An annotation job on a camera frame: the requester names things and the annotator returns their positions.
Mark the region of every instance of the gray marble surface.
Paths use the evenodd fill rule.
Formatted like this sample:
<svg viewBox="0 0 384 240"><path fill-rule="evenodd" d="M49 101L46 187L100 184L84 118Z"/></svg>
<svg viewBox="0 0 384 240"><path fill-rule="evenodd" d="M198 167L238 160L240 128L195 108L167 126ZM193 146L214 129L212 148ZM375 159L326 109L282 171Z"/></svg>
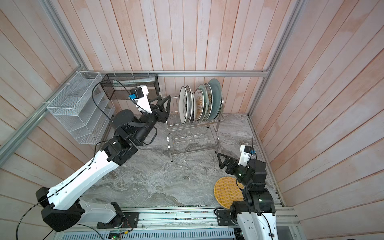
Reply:
<svg viewBox="0 0 384 240"><path fill-rule="evenodd" d="M225 114L220 124L219 152L236 158L240 145L251 145L252 132L245 114ZM125 164L110 172L83 195L89 202L117 202L121 207L218 205L214 196L215 182L230 176L218 166L215 150L181 154L170 161L166 128L157 123L155 141L141 149ZM259 149L254 143L259 160ZM267 176L266 187L275 203L275 187Z"/></svg>

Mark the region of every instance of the woven placemat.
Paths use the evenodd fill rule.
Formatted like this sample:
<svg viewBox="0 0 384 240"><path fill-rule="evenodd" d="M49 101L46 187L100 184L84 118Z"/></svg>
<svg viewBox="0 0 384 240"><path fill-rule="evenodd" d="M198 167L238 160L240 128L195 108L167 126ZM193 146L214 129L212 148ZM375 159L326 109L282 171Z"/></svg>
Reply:
<svg viewBox="0 0 384 240"><path fill-rule="evenodd" d="M244 188L241 183L238 183L240 188ZM236 178L222 177L215 183L214 194L216 200L226 209L229 209L233 201L242 201L243 194L236 186Z"/></svg>

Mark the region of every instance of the wooden wall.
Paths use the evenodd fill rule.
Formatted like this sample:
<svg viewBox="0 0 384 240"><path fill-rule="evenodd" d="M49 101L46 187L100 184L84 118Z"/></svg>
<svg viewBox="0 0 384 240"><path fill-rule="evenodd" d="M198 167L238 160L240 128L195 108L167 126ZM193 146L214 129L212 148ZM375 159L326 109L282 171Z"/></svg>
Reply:
<svg viewBox="0 0 384 240"><path fill-rule="evenodd" d="M263 70L296 0L51 0L90 70ZM175 96L211 78L159 78ZM247 113L262 78L217 78ZM117 109L131 103L115 102Z"/></svg>
<svg viewBox="0 0 384 240"><path fill-rule="evenodd" d="M252 115L308 239L384 238L383 12L308 1Z"/></svg>
<svg viewBox="0 0 384 240"><path fill-rule="evenodd" d="M77 66L39 1L0 1L0 144ZM36 190L61 182L92 155L48 115L0 169L1 238L15 239L20 217L37 203ZM41 240L51 230L40 211L26 215L19 239Z"/></svg>

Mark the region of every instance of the white mesh shelf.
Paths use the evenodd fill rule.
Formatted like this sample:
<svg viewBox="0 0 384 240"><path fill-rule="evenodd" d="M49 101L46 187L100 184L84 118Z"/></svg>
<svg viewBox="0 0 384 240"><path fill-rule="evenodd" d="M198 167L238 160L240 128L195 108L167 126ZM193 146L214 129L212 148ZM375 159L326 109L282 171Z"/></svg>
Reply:
<svg viewBox="0 0 384 240"><path fill-rule="evenodd" d="M98 143L109 122L106 115L111 118L115 111L100 86L94 90L93 102L92 89L100 81L100 73L78 72L47 107L80 144Z"/></svg>

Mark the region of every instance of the dish rack lower shelf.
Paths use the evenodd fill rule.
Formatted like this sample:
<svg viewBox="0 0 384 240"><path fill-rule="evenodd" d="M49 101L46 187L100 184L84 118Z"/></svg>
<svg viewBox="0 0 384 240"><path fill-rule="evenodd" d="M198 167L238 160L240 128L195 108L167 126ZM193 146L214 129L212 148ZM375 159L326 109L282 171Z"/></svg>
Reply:
<svg viewBox="0 0 384 240"><path fill-rule="evenodd" d="M177 96L171 99L171 109L166 122L169 157L191 152L215 149L218 151L220 139L217 135L220 123L224 121L222 113L210 121L181 124Z"/></svg>

